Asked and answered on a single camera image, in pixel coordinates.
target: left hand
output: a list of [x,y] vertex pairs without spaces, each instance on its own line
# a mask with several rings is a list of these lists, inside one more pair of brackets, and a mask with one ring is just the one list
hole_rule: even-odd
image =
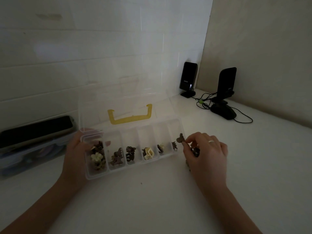
[[63,170],[58,181],[75,190],[80,190],[87,179],[85,177],[84,153],[92,148],[93,145],[80,142],[83,135],[78,131],[67,145],[64,157]]

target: right hand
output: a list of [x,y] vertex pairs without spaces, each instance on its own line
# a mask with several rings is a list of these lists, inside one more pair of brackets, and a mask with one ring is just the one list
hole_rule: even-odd
[[[195,157],[187,143],[198,146],[199,157]],[[202,193],[220,191],[227,188],[227,145],[214,136],[196,132],[182,142],[183,153]]]

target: white wall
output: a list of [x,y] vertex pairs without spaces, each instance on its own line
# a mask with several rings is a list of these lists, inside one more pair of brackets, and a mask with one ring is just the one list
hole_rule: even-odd
[[213,0],[197,87],[312,128],[312,0]]
[[152,77],[178,94],[200,64],[213,0],[1,0],[0,129],[60,114],[79,91]]

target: tiled wall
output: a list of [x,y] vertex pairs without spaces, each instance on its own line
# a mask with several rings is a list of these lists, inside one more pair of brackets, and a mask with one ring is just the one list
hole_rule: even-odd
[[60,114],[94,84],[152,77],[178,94],[213,0],[1,0],[0,130]]

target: white tabletop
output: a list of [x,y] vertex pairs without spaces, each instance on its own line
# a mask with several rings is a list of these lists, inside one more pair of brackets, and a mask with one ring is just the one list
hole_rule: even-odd
[[[196,97],[202,91],[196,90]],[[312,233],[312,130],[229,101],[254,119],[227,121],[170,99],[185,136],[196,131],[228,144],[228,187],[264,233]],[[237,113],[237,120],[248,121]],[[63,156],[0,183],[0,230],[57,180]],[[182,154],[93,180],[49,233],[221,233]]]

